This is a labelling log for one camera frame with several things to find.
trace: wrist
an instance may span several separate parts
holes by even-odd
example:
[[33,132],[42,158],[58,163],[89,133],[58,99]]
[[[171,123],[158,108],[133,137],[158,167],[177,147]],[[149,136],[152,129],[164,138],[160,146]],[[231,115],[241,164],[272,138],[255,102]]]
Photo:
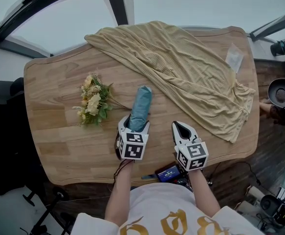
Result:
[[188,174],[189,174],[189,176],[197,176],[197,175],[202,174],[202,171],[200,169],[198,169],[198,170],[191,170],[191,171],[188,171]]
[[121,169],[121,171],[131,172],[133,168],[133,164],[134,164],[134,161],[125,160],[124,164],[122,165],[123,168]]

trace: cable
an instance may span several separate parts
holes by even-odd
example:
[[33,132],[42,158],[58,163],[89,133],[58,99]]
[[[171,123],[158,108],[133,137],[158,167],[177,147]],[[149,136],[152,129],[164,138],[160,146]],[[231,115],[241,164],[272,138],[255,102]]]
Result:
[[[208,183],[209,186],[212,186],[212,185],[213,185],[213,182],[212,182],[211,180],[212,180],[213,174],[216,172],[216,169],[218,168],[218,166],[220,165],[220,163],[215,167],[214,171],[211,173],[211,175],[210,175],[210,176],[208,177],[208,179],[207,179],[207,181],[208,181],[207,183]],[[252,167],[251,167],[251,164],[250,164],[250,163],[245,162],[245,161],[239,161],[239,162],[236,162],[236,163],[234,163],[234,164],[231,164],[231,165],[230,165],[228,168],[226,168],[225,170],[227,170],[227,169],[229,169],[229,168],[235,166],[236,164],[247,164],[247,165],[249,166],[249,168],[250,168],[251,173],[254,175],[254,177],[255,177],[255,179],[256,179],[256,183],[258,184],[258,186],[261,186],[263,189],[267,190],[270,194],[272,194],[273,196],[276,197],[276,195],[275,195],[274,193],[272,193],[269,189],[265,188],[265,187],[262,185],[262,183],[260,182],[260,180],[259,180],[259,178],[257,177],[257,175],[256,175],[255,172],[252,170]],[[222,174],[225,170],[223,170],[223,171],[221,171],[219,174],[217,174],[217,175],[215,176],[215,178],[216,178],[217,176],[219,176],[220,174]]]
[[72,199],[72,200],[66,200],[66,201],[61,201],[56,203],[60,204],[60,203],[66,203],[66,202],[73,202],[73,201],[79,201],[79,200],[90,200],[90,199],[98,199],[98,198],[109,198],[110,196],[103,196],[103,197],[93,197],[93,198],[78,198],[78,199]]
[[119,164],[118,169],[117,169],[116,172],[114,173],[114,176],[113,176],[113,178],[114,178],[113,187],[114,187],[114,185],[115,185],[115,183],[116,183],[116,178],[117,178],[119,172],[120,172],[125,166],[127,166],[129,163],[135,162],[135,160],[129,160],[126,164],[124,164],[124,165],[122,166],[122,164],[123,164],[126,160],[127,160],[127,159],[123,160],[123,161]]
[[22,227],[20,227],[20,229],[21,229],[22,231],[26,232],[26,233],[27,233],[27,235],[28,235],[28,232],[27,232],[27,231],[25,231]]
[[272,225],[272,223],[270,222],[268,217],[262,217],[262,215],[260,213],[256,214],[256,217],[258,217],[260,219],[257,228],[260,229],[260,231],[265,231],[267,225]]
[[213,171],[213,172],[210,174],[210,176],[207,178],[207,184],[208,184],[209,186],[212,186],[212,185],[213,185],[213,182],[211,181],[211,179],[212,179],[213,174],[216,172],[216,170],[217,170],[217,168],[219,167],[220,164],[221,164],[221,162],[217,164],[217,166],[215,167],[214,171]]

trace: white t-shirt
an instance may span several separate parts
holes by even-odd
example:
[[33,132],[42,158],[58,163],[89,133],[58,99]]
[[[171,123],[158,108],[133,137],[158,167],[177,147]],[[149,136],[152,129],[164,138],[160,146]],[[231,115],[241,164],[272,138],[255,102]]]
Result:
[[121,227],[109,221],[80,213],[71,235],[215,235],[262,233],[229,207],[212,218],[201,212],[194,194],[169,183],[138,187],[130,194],[127,222]]

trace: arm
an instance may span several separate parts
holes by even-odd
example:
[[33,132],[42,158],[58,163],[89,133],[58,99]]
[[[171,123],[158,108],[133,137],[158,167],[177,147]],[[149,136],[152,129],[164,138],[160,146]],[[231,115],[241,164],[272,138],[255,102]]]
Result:
[[263,114],[266,114],[267,116],[269,116],[271,107],[272,107],[271,104],[266,104],[266,103],[260,102],[260,115],[261,115],[261,113],[263,113]]
[[119,227],[128,219],[133,162],[126,165],[118,174],[107,208],[105,220]]
[[213,217],[220,210],[220,206],[201,170],[189,171],[189,178],[195,194],[197,207],[209,217]]

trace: gold print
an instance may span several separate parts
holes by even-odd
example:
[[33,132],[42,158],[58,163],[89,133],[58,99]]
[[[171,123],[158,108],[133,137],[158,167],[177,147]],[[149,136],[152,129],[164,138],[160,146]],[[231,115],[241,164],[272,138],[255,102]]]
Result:
[[124,226],[120,231],[120,235],[127,235],[128,230],[134,230],[136,232],[139,232],[140,235],[149,235],[148,230],[142,226],[138,225],[138,223],[143,217],[139,218],[138,220],[130,223],[129,225]]
[[201,226],[197,231],[197,235],[206,235],[206,227],[210,224],[214,225],[214,235],[218,235],[221,233],[223,233],[224,235],[229,235],[229,232],[227,230],[222,230],[219,224],[216,221],[210,219],[209,217],[200,217],[197,219],[197,223]]
[[[167,219],[169,217],[174,217],[174,219],[172,220],[173,229],[169,226],[169,224],[167,222]],[[180,234],[178,232],[176,232],[176,230],[179,227],[179,224],[178,224],[179,220],[181,221],[181,224],[182,224],[182,233],[180,233]],[[166,235],[184,235],[188,230],[186,213],[181,209],[179,209],[177,212],[171,211],[170,214],[166,218],[163,218],[161,220],[161,225],[163,228],[163,232]]]

